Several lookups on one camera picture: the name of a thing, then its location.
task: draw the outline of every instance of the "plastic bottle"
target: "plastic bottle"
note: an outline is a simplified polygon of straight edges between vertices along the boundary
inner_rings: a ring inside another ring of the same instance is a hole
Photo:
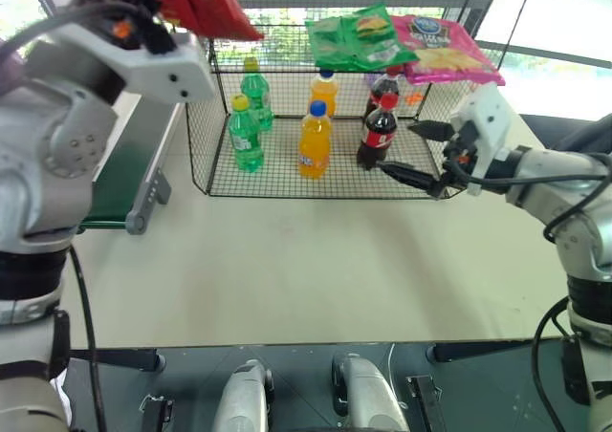
[[[383,97],[385,93],[391,93],[396,96],[400,95],[399,79],[403,72],[404,67],[402,66],[387,67],[385,74],[372,83],[370,98],[365,105],[365,115],[363,115],[364,121],[367,119],[368,115],[377,109],[381,103],[381,97]]]
[[[240,91],[249,98],[251,109],[259,121],[261,130],[270,131],[274,118],[270,107],[270,85],[266,78],[259,74],[259,63],[256,57],[245,58],[245,72]]]
[[[264,152],[260,145],[259,124],[249,109],[249,99],[244,95],[234,96],[231,108],[233,113],[228,128],[238,169],[256,171],[264,162]]]
[[[322,100],[310,104],[310,114],[302,120],[299,141],[299,173],[302,177],[318,179],[329,165],[332,122],[325,115],[327,106]]]
[[[383,94],[379,108],[365,119],[361,146],[357,152],[357,164],[366,170],[372,169],[376,162],[384,160],[391,146],[395,131],[398,129],[398,123],[393,114],[398,99],[398,95]]]
[[[333,71],[321,69],[310,84],[311,95],[309,104],[314,100],[322,100],[327,105],[327,117],[336,113],[336,95],[338,94],[338,81]]]

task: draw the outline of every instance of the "cola bottle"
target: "cola bottle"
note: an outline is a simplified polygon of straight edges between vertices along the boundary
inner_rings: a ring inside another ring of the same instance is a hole
[[[381,103],[381,97],[385,93],[391,93],[393,95],[400,95],[399,79],[400,75],[404,72],[403,66],[391,66],[387,67],[385,74],[380,76],[373,84],[370,90],[370,97],[365,105],[365,115],[363,121],[367,119],[367,116],[374,112],[379,104]]]
[[[398,122],[393,109],[398,104],[398,95],[384,93],[379,107],[365,119],[361,146],[357,152],[357,164],[370,170],[376,162],[384,160],[386,151],[398,129]]]

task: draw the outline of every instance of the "orange soda bottle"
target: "orange soda bottle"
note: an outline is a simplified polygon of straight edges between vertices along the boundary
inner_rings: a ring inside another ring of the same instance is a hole
[[[338,81],[333,71],[321,69],[310,84],[310,101],[322,100],[327,105],[327,117],[331,118],[336,113],[336,94],[338,93]]]
[[[302,120],[299,141],[299,173],[302,177],[318,179],[329,165],[332,121],[325,115],[327,106],[321,100],[310,104],[310,114]]]

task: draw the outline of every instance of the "yellow bottle cap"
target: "yellow bottle cap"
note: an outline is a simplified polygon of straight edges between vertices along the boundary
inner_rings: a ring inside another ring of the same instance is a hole
[[[259,72],[259,62],[256,57],[245,57],[245,72]]]
[[[231,99],[233,110],[247,110],[249,108],[249,98],[245,95],[236,95]]]

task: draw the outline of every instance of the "bottle cap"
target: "bottle cap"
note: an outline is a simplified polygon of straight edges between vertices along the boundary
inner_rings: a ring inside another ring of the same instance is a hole
[[[249,98],[245,95],[236,95],[231,99],[231,108],[236,111],[247,110],[249,108]]]
[[[313,117],[323,117],[327,112],[327,104],[322,100],[313,100],[310,104],[310,115]]]
[[[259,62],[255,56],[245,57],[245,72],[259,72]]]
[[[384,110],[394,109],[398,105],[399,96],[394,93],[385,93],[381,96],[379,104]]]
[[[323,78],[331,78],[332,76],[334,76],[334,71],[330,71],[329,69],[321,69],[320,71],[318,71],[318,73]]]
[[[398,76],[404,72],[404,66],[389,66],[385,69],[388,76]]]

